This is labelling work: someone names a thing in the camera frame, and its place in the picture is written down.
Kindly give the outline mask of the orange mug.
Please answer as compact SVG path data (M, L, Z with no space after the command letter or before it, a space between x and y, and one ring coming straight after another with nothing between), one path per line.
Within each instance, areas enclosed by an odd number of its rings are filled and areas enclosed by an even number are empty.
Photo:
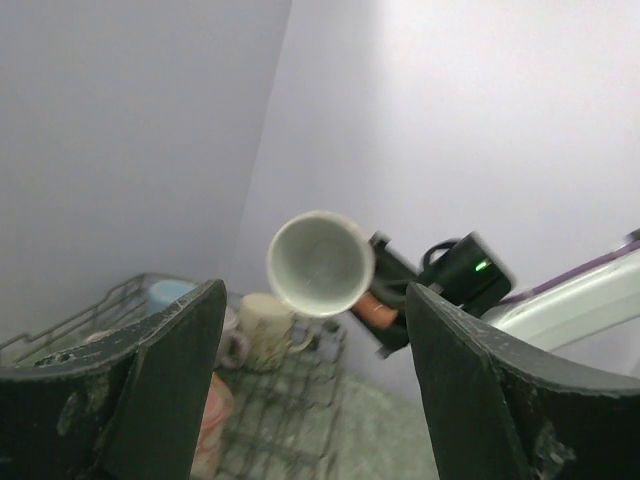
M272 292L303 316L327 318L353 309L382 329L398 316L370 292L373 247L342 214L314 210L288 220L270 242L266 272Z

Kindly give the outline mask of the green inside floral mug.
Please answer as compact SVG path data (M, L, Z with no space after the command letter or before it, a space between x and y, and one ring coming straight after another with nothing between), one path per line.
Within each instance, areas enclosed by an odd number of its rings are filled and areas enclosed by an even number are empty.
M250 349L245 365L257 372L266 372L279 367L287 353L299 353L313 341L310 323L303 341L294 345L292 333L294 312L277 297L254 292L242 297L237 314L240 331L248 338Z

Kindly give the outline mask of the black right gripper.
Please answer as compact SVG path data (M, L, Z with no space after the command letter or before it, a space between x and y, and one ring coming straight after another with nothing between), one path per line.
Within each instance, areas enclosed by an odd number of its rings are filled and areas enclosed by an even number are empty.
M409 345L406 288L417 271L383 233L374 233L369 243L374 277L349 312L377 340L377 354L388 358ZM431 247L422 257L417 282L476 318L496 307L514 286L511 273L476 232Z

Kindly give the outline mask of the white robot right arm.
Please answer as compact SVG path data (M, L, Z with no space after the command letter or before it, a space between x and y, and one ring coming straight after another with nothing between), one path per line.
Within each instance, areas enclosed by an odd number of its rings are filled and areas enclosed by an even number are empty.
M410 282L545 351L639 316L638 232L623 246L518 294L506 264L476 232L432 246L419 269L409 267L384 235L374 234L370 244L375 276L351 312L378 340L383 358L409 343L404 309Z

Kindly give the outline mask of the light blue mug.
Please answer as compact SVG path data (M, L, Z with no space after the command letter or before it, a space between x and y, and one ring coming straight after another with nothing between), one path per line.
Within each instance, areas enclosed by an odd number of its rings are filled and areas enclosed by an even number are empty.
M152 315L162 311L196 287L197 285L192 282L177 279L166 279L155 282L146 291L145 313Z

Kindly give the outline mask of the lavender mug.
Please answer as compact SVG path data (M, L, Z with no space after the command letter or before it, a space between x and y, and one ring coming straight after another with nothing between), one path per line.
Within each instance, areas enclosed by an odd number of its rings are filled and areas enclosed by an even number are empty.
M215 367L226 369L241 368L246 362L250 349L250 340L239 330L236 312L227 307L217 349Z

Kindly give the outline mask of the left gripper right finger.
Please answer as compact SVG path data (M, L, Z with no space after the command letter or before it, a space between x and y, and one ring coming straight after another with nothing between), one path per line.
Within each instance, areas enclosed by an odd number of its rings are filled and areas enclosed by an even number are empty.
M405 313L440 478L638 478L638 379L545 352L419 284Z

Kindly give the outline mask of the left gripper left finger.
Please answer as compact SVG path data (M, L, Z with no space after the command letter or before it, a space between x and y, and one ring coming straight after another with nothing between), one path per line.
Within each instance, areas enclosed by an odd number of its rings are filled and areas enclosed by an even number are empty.
M5 479L186 479L227 291L197 287L106 336L1 371Z

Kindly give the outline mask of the peach pink mug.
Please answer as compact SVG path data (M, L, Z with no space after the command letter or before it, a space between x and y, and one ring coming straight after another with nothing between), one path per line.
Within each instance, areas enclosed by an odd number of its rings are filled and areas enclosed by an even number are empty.
M190 479L212 480L215 478L222 451L222 434L233 408L233 394L215 373L203 411Z

